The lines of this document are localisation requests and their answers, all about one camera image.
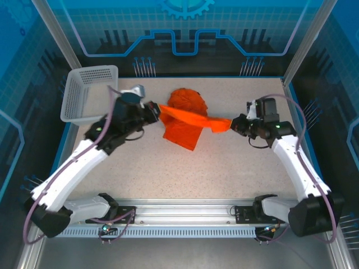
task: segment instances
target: black cable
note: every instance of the black cable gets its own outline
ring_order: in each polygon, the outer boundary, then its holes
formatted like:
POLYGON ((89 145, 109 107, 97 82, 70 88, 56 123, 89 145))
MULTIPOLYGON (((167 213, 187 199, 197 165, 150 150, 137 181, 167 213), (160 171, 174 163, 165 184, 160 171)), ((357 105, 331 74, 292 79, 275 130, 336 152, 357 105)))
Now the black cable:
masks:
POLYGON ((251 138, 250 138, 250 137, 248 138, 248 143, 249 143, 249 145, 251 145, 252 147, 254 147, 254 148, 256 148, 256 149, 260 149, 260 150, 269 148, 268 145, 267 145, 267 146, 263 146, 263 147, 253 146, 252 143, 251 143, 251 138))
POLYGON ((235 217, 236 214, 232 214, 232 208, 234 208, 235 206, 232 206, 231 209, 229 210, 229 214, 231 214, 232 217, 235 217))
POLYGON ((136 141, 136 140, 142 138, 144 135, 145 135, 145 130, 142 129, 142 134, 141 134, 140 136, 138 136, 138 137, 136 137, 136 138, 126 138, 125 140, 126 140, 126 141, 136 141))

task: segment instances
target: work surface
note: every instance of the work surface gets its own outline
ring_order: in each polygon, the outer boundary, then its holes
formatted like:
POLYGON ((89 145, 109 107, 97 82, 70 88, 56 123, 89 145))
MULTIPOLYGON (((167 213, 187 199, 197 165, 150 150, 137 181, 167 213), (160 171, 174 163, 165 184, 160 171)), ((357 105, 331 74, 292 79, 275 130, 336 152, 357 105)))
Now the work surface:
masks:
MULTIPOLYGON (((198 91, 208 115, 233 119, 246 114, 246 102, 283 94, 279 78, 120 78, 120 90, 141 84, 146 99, 167 104, 172 91, 198 91)), ((281 120, 292 121, 287 102, 277 99, 281 120)), ((81 126, 75 147, 89 126, 81 126)), ((204 129, 194 151, 165 140, 162 122, 145 127, 138 141, 126 142, 93 169, 70 198, 107 192, 114 198, 254 198, 275 193, 296 198, 287 172, 271 149, 259 150, 228 131, 204 129)), ((265 145, 257 139, 254 145, 265 145)))

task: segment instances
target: basket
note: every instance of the basket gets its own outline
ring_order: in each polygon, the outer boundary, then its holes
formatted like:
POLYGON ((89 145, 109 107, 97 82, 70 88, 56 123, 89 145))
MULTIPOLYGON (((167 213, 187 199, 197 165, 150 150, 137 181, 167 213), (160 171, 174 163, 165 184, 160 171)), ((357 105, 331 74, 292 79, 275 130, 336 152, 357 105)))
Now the basket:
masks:
POLYGON ((107 85, 117 90, 117 66, 92 66, 70 71, 63 95, 61 120, 78 126, 100 120, 109 109, 107 85))

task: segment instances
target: enclosure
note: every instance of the enclosure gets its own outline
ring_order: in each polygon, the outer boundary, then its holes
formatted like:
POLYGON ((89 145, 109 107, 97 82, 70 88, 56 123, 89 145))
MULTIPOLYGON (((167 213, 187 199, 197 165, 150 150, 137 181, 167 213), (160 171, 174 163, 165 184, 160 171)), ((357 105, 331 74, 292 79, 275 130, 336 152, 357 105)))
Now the enclosure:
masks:
MULTIPOLYGON (((2 268, 357 268, 357 10, 359 2, 350 0, 2 0, 2 268), (336 241, 289 232, 278 244, 259 246, 251 236, 256 225, 236 224, 231 208, 268 193, 297 199, 277 156, 235 132, 209 129, 194 151, 185 150, 166 141, 158 123, 70 195, 107 192, 136 206, 124 238, 103 246, 98 226, 81 222, 24 245, 18 196, 46 180, 90 127, 60 119, 67 76, 103 65, 118 68, 119 90, 143 85, 146 101, 166 104, 174 90, 193 89, 214 117, 233 119, 268 94, 293 98, 307 122, 304 152, 345 199, 336 241), (243 231, 249 234, 239 236, 243 231)), ((107 93, 97 99, 108 105, 107 93)), ((300 133, 295 106, 277 98, 277 108, 300 133)), ((30 238, 39 234, 32 226, 30 238)))

